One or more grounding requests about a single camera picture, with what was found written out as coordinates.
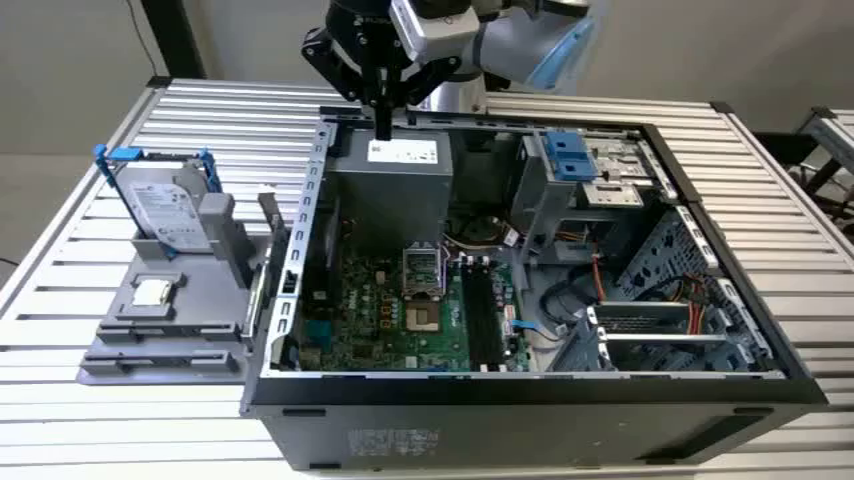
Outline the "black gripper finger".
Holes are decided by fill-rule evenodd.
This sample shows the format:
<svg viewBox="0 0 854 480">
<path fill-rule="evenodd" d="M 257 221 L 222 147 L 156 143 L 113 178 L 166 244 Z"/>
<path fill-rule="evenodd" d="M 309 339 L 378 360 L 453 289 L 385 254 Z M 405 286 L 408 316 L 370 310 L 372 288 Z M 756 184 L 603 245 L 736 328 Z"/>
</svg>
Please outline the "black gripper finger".
<svg viewBox="0 0 854 480">
<path fill-rule="evenodd" d="M 393 111 L 406 105 L 416 105 L 436 87 L 450 77 L 461 65 L 457 56 L 429 61 L 405 79 L 401 78 L 402 65 L 390 63 L 386 67 L 382 87 L 382 139 L 392 134 Z"/>
<path fill-rule="evenodd" d="M 385 100 L 377 68 L 366 63 L 356 71 L 334 51 L 332 36 L 321 28 L 306 32 L 301 55 L 341 97 L 372 109 L 374 139 L 384 140 Z"/>
</svg>

